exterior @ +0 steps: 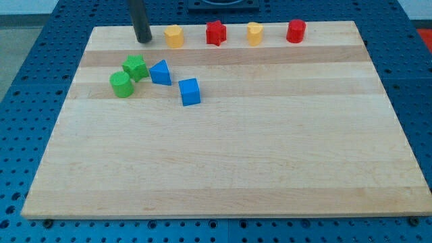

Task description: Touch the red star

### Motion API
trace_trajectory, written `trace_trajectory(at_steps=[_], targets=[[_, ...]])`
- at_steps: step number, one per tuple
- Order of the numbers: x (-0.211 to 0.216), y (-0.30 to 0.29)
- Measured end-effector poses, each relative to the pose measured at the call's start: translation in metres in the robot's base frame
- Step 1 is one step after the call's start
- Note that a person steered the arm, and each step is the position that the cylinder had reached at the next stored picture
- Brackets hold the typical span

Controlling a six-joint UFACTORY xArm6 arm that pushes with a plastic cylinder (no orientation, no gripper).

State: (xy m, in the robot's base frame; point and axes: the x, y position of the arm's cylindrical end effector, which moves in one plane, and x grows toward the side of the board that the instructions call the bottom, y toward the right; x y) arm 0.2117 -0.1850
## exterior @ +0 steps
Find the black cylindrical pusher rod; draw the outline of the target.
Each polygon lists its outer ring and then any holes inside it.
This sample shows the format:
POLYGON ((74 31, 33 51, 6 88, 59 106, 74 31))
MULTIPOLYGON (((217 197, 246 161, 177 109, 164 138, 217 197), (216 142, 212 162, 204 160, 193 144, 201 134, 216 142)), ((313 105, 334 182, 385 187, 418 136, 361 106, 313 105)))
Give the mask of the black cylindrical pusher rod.
POLYGON ((127 2, 136 40, 139 43, 150 42, 152 33, 144 0, 127 0, 127 2))

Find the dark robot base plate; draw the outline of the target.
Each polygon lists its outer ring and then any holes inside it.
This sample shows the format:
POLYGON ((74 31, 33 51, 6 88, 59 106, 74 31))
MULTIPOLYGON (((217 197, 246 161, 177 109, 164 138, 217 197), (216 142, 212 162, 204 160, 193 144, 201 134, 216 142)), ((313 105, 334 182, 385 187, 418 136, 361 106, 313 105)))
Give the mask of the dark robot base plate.
POLYGON ((259 10, 259 0, 186 0, 188 11, 259 10))

